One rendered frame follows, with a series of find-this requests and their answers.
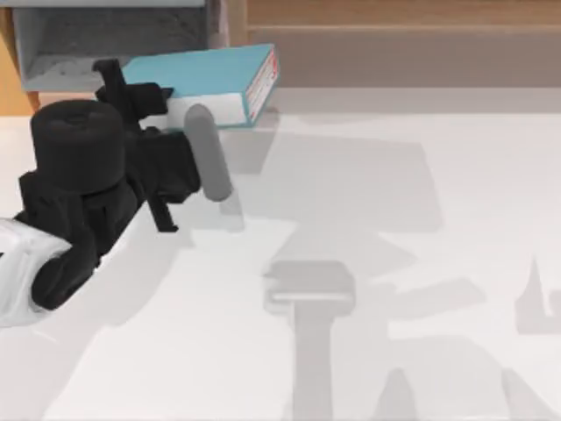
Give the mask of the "light blue book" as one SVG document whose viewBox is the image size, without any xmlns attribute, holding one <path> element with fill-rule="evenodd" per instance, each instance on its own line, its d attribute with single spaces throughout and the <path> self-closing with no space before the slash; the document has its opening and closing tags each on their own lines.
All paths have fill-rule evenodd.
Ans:
<svg viewBox="0 0 561 421">
<path fill-rule="evenodd" d="M 272 44 L 136 57 L 123 68 L 127 83 L 155 82 L 174 90 L 156 120 L 180 130 L 188 109 L 207 107 L 221 129 L 252 127 L 280 76 Z"/>
</svg>

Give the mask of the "grey cabinet with dark inside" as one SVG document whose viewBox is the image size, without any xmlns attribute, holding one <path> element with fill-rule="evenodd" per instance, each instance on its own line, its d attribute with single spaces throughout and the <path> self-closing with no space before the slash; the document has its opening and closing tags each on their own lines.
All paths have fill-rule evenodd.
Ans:
<svg viewBox="0 0 561 421">
<path fill-rule="evenodd" d="M 223 0 L 0 0 L 11 8 L 20 80 L 29 92 L 87 92 L 94 61 L 219 46 Z"/>
</svg>

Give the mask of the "wooden cupboard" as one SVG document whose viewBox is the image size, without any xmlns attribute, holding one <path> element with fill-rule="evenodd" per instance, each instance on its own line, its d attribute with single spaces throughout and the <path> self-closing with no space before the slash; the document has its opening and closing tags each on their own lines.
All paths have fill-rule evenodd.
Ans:
<svg viewBox="0 0 561 421">
<path fill-rule="evenodd" d="M 21 86 L 12 10 L 0 7 L 0 117 L 31 116 L 39 107 L 38 93 Z"/>
</svg>

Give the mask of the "wooden shelf unit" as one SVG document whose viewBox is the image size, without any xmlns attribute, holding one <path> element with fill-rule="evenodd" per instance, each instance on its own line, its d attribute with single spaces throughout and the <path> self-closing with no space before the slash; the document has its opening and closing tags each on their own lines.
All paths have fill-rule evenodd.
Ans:
<svg viewBox="0 0 561 421">
<path fill-rule="evenodd" d="M 561 88 L 561 0 L 221 0 L 287 88 Z"/>
</svg>

